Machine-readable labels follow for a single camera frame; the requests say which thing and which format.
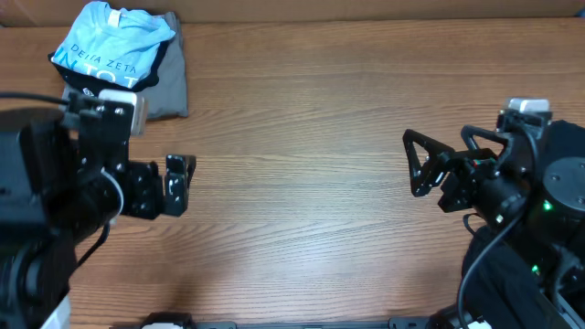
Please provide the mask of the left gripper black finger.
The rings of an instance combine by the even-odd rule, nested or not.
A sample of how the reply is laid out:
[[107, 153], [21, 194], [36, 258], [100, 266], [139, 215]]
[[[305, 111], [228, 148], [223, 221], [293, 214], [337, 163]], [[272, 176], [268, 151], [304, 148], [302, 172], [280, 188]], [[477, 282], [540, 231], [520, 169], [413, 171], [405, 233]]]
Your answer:
[[193, 175], [197, 168], [197, 158], [194, 155], [186, 155], [185, 156], [185, 182], [186, 186], [190, 187], [190, 184], [193, 179]]
[[169, 154], [165, 172], [165, 214], [180, 217], [188, 204], [189, 157]]

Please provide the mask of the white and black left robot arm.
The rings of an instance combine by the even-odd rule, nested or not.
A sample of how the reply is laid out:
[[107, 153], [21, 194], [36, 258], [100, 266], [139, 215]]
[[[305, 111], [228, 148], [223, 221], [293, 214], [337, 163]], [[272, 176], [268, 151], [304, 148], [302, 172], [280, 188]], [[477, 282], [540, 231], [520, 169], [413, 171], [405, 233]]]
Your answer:
[[120, 215], [181, 216], [197, 159], [170, 154], [166, 172], [132, 162], [132, 115], [122, 106], [76, 114], [29, 108], [1, 114], [1, 325], [40, 328], [87, 260], [75, 248]]

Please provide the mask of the light blue printed t-shirt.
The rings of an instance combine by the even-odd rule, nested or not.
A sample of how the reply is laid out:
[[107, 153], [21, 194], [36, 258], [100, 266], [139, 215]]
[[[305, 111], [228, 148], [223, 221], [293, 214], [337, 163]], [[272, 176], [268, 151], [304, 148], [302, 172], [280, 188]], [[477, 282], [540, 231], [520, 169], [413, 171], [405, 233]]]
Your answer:
[[151, 72], [159, 46], [175, 34], [161, 16], [141, 9], [114, 9], [107, 2], [92, 1], [81, 9], [48, 60], [131, 88]]

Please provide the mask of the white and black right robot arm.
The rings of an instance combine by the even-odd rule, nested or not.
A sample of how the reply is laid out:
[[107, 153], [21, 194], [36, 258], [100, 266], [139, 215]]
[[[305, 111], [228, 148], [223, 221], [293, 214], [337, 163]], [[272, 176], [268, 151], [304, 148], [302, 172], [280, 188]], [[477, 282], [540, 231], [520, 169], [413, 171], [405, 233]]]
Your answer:
[[463, 260], [455, 303], [430, 328], [584, 325], [584, 131], [573, 123], [500, 118], [467, 125], [457, 151], [407, 130], [411, 192], [441, 190], [439, 208], [483, 225]]

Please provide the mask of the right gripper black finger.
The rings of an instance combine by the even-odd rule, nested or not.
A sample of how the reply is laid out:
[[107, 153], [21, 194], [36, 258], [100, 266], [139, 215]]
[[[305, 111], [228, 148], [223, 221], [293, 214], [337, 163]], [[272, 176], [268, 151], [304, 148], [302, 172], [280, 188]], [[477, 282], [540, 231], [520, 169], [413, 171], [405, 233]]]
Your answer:
[[415, 197], [426, 196], [441, 184], [455, 150], [411, 129], [404, 132], [402, 140], [409, 163], [411, 193]]
[[497, 131], [488, 131], [486, 129], [472, 125], [463, 126], [461, 130], [461, 137], [467, 149], [471, 151], [480, 149], [480, 146], [476, 141], [477, 138], [501, 144], [503, 146], [503, 150], [505, 150], [508, 145], [508, 139], [501, 133]]

